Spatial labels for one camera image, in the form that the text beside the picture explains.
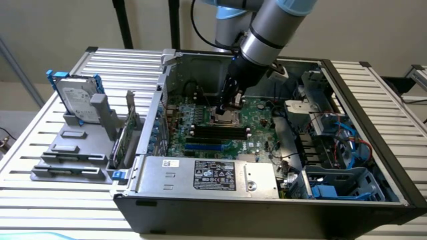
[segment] beige wall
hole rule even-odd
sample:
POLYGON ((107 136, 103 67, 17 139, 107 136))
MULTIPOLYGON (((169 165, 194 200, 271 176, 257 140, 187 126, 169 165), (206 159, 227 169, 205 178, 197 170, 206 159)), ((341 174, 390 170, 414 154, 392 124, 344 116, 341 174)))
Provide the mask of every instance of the beige wall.
MULTIPOLYGON (((210 50, 194 33, 191 0, 181 0, 182 47, 210 50)), ((134 45, 171 47, 167 0, 126 0, 134 45)), ((282 55, 369 61, 382 75, 401 76, 427 64, 427 0, 320 0, 282 55)), ((214 6, 197 3, 203 35, 215 36, 214 6)), ((122 48, 111 0, 0 0, 0 34, 30 79, 73 68, 87 46, 122 48)), ((0 59, 0 81, 18 78, 0 59)))

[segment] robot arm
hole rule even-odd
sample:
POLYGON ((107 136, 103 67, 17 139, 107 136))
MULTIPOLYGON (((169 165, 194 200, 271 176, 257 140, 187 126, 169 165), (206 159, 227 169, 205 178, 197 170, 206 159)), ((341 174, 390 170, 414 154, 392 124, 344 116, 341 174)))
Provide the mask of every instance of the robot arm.
POLYGON ((265 0, 229 66, 222 90, 222 110, 242 108, 242 95, 247 88, 259 83, 317 1, 265 0))
POLYGON ((257 12, 265 0, 201 0, 206 4, 227 7, 233 9, 249 10, 251 12, 257 12))

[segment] green circuit board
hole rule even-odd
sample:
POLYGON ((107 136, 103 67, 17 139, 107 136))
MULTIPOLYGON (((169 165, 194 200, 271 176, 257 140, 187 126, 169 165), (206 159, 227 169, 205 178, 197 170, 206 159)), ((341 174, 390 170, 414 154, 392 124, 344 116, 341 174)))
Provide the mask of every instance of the green circuit board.
POLYGON ((213 123, 211 107, 197 105, 193 99, 173 96, 167 107, 167 119, 170 124, 170 145, 169 157, 194 157, 210 159, 238 159, 239 154, 254 155, 259 163, 280 163, 278 159, 270 159, 270 151, 266 148, 273 148, 277 141, 277 131, 273 125, 271 109, 265 107, 259 109, 258 105, 266 106, 266 101, 259 98, 246 98, 246 103, 242 110, 234 113, 238 116, 238 124, 213 123), (198 126, 223 126, 223 127, 249 127, 251 136, 247 140, 223 139, 223 150, 189 150, 186 149, 187 138, 191 136, 191 127, 198 126))

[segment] slotted metal surface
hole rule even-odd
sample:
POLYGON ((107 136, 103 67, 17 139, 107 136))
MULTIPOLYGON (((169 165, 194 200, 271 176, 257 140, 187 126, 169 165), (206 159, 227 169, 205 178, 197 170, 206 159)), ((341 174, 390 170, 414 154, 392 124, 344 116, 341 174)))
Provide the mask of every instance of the slotted metal surface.
POLYGON ((361 86, 358 91, 354 91, 352 87, 350 90, 409 176, 418 184, 418 189, 425 193, 427 190, 426 126, 416 117, 410 108, 402 104, 397 94, 372 68, 362 67, 358 62, 349 64, 334 62, 334 66, 346 83, 353 83, 356 78, 361 77, 364 79, 361 78, 358 81, 368 83, 361 86))
MULTIPOLYGON (((127 113, 126 92, 135 91, 137 110, 142 116, 147 113, 153 91, 161 72, 161 51, 99 49, 87 53, 71 73, 93 75, 99 73, 103 79, 109 100, 119 114, 127 113)), ((398 110, 388 94, 366 93, 364 88, 376 85, 373 76, 357 62, 334 62, 346 81, 357 81, 352 86, 361 104, 368 109, 398 110), (370 82, 366 87, 358 82, 370 82)), ((396 114, 378 115, 369 110, 370 118, 385 131, 389 144, 405 156, 400 161, 408 169, 418 188, 427 196, 427 163, 406 147, 422 148, 427 145, 422 135, 405 135, 417 128, 413 121, 396 114), (406 127, 394 132, 394 126, 406 127)), ((0 233, 57 232, 75 239, 127 240, 127 239, 221 239, 190 236, 141 236, 134 233, 110 196, 111 185, 91 183, 65 183, 31 181, 30 173, 39 162, 43 151, 49 149, 65 124, 65 107, 54 94, 43 109, 29 125, 7 156, 0 161, 0 233)), ((427 236, 427 217, 420 217, 404 226, 386 225, 372 231, 360 240, 422 240, 427 236)))

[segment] gray plastic bracket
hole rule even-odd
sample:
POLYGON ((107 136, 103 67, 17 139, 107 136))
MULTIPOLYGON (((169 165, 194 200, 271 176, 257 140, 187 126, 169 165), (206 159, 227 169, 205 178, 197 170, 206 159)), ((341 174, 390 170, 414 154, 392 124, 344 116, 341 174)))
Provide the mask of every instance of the gray plastic bracket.
POLYGON ((87 179, 105 179, 105 173, 99 167, 86 166, 85 171, 82 171, 82 175, 87 179))
POLYGON ((59 152, 59 153, 79 153, 79 146, 77 145, 58 145, 54 144, 54 147, 51 148, 53 152, 59 152))
POLYGON ((109 97, 106 94, 97 93, 91 98, 91 105, 95 107, 101 125, 107 131, 107 135, 111 141, 118 137, 117 121, 114 117, 118 118, 117 112, 110 109, 109 97))
POLYGON ((161 57, 162 66, 163 67, 177 63, 175 53, 177 53, 177 50, 171 49, 171 48, 167 48, 167 49, 163 50, 162 57, 161 57))
POLYGON ((69 130, 63 130, 61 132, 61 136, 65 139, 86 139, 89 134, 86 131, 69 131, 69 130))
POLYGON ((63 115, 63 118, 66 120, 66 123, 69 126, 81 126, 79 124, 79 118, 75 115, 63 115))
POLYGON ((49 164, 58 164, 65 161, 90 162, 95 165, 105 165, 109 162, 105 154, 78 154, 69 152, 45 152, 42 159, 49 164))

